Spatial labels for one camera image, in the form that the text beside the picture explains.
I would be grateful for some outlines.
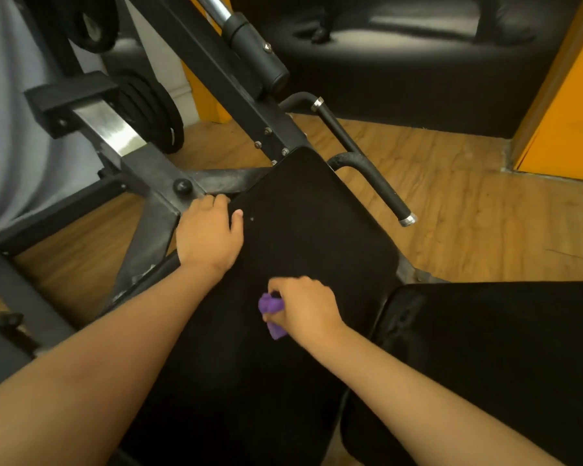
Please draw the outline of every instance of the forearm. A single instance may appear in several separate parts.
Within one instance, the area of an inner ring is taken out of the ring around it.
[[[308,350],[356,392],[421,466],[561,464],[347,327]]]
[[[180,267],[1,384],[0,464],[108,459],[220,277]]]

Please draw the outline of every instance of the black knob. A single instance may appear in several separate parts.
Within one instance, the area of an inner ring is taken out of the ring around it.
[[[192,182],[187,178],[176,179],[173,183],[173,190],[180,195],[192,193]]]

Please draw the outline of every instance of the white wall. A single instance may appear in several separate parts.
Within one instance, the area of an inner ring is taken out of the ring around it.
[[[179,57],[130,1],[125,0],[125,3],[132,14],[134,25],[155,76],[175,101],[184,126],[199,122],[199,114],[192,98],[192,88],[184,75]]]

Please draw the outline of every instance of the hand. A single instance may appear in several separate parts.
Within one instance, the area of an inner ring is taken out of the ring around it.
[[[278,291],[285,310],[264,314],[265,322],[285,329],[297,343],[309,350],[316,343],[337,336],[345,324],[330,288],[308,276],[272,278],[268,292]]]
[[[177,253],[182,265],[213,268],[221,276],[233,266],[244,243],[242,211],[231,216],[229,198],[223,194],[195,199],[179,219]]]

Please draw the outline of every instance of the gray fabric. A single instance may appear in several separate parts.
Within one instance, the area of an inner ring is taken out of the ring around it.
[[[97,180],[90,142],[52,140],[33,119],[22,92],[51,80],[15,4],[0,0],[0,230]]]

